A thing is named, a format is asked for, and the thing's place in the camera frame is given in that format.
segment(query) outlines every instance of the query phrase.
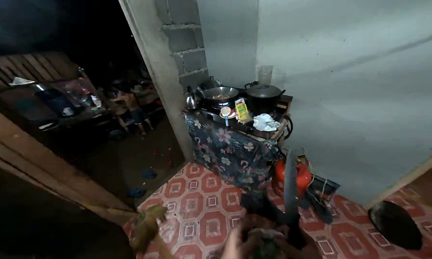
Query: red gas tank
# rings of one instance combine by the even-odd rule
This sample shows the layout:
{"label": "red gas tank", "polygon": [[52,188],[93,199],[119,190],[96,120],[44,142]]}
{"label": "red gas tank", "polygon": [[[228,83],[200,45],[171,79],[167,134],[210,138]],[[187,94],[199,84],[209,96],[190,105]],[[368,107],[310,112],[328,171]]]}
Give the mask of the red gas tank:
{"label": "red gas tank", "polygon": [[[309,171],[309,161],[307,160],[305,160],[305,163],[302,163],[299,159],[297,159],[295,167],[298,171],[298,174],[296,175],[296,184],[298,186],[298,197],[299,199],[301,199],[307,187],[311,183],[312,174]],[[285,160],[281,159],[275,165],[275,174],[272,177],[272,189],[282,199],[284,193],[284,188],[283,188],[284,183],[285,183]]]}

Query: yellow food package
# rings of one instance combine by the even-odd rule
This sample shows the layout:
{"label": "yellow food package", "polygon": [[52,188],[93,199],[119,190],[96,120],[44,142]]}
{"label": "yellow food package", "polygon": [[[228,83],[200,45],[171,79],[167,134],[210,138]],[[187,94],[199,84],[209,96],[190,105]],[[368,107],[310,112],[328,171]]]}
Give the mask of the yellow food package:
{"label": "yellow food package", "polygon": [[253,120],[253,118],[251,118],[250,112],[248,111],[248,108],[246,107],[245,99],[240,98],[235,101],[235,110],[237,112],[237,119],[239,120],[239,122],[245,124]]}

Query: dark night sky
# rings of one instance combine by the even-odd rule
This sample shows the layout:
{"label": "dark night sky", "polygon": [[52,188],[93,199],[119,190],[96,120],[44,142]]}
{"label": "dark night sky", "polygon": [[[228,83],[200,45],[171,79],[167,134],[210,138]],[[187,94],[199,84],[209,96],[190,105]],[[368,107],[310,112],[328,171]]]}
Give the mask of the dark night sky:
{"label": "dark night sky", "polygon": [[93,83],[109,80],[108,62],[137,62],[117,0],[0,0],[0,55],[63,51]]}

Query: kettle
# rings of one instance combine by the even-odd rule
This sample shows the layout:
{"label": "kettle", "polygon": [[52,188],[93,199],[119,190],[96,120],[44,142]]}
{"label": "kettle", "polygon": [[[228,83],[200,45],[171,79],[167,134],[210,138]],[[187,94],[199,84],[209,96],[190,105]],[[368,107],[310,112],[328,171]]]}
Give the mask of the kettle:
{"label": "kettle", "polygon": [[192,88],[187,86],[187,91],[184,92],[184,96],[186,98],[186,107],[188,110],[196,110],[198,109],[198,102],[200,98],[193,94]]}

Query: floral tablecloth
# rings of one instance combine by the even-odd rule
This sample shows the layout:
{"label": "floral tablecloth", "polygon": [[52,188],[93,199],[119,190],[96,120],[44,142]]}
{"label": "floral tablecloth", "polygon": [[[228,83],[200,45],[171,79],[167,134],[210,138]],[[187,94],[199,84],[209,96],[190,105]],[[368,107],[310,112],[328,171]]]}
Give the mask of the floral tablecloth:
{"label": "floral tablecloth", "polygon": [[197,113],[185,113],[196,162],[246,191],[260,191],[271,178],[266,162],[277,160],[275,140],[258,141],[210,121]]}

